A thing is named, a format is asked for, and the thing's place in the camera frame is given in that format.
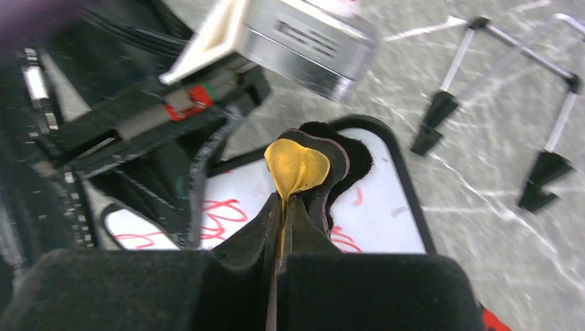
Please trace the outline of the yellow black eraser cloth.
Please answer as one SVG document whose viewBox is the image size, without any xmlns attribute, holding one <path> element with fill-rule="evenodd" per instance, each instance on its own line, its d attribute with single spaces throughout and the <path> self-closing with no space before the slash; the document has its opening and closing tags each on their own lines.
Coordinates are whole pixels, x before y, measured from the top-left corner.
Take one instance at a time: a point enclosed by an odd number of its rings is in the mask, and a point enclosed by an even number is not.
<svg viewBox="0 0 585 331">
<path fill-rule="evenodd" d="M 276 191 L 287 207 L 300 194 L 311 221 L 327 237 L 333 228 L 333 203 L 372 168 L 373 157 L 359 140 L 327 123 L 308 122 L 280 134 L 264 159 Z"/>
</svg>

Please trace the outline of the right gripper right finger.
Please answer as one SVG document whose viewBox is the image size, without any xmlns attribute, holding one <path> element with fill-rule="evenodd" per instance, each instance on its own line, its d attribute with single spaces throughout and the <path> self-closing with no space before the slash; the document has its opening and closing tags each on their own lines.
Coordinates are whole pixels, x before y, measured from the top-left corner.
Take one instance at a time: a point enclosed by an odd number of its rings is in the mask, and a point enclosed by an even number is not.
<svg viewBox="0 0 585 331">
<path fill-rule="evenodd" d="M 346 254 L 287 207 L 278 330 L 483 330 L 462 268 L 438 254 Z"/>
</svg>

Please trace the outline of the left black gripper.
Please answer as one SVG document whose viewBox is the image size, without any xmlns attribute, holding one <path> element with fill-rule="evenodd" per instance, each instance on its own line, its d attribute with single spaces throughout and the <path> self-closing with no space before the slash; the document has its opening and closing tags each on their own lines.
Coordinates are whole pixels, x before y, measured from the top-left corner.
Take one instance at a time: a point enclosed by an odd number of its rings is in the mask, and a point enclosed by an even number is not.
<svg viewBox="0 0 585 331">
<path fill-rule="evenodd" d="M 200 244 L 210 167 L 270 87 L 234 52 L 160 82 L 193 36 L 165 1 L 96 1 L 1 65 L 3 255 L 95 247 L 85 182 Z"/>
</svg>

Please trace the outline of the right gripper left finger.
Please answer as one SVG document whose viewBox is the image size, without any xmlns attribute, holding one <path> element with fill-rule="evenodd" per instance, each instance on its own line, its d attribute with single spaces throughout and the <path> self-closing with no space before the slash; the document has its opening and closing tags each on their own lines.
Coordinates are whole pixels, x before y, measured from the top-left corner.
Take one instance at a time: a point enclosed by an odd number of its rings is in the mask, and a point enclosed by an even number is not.
<svg viewBox="0 0 585 331">
<path fill-rule="evenodd" d="M 53 250 L 27 273 L 2 330 L 191 330 L 206 250 Z"/>
</svg>

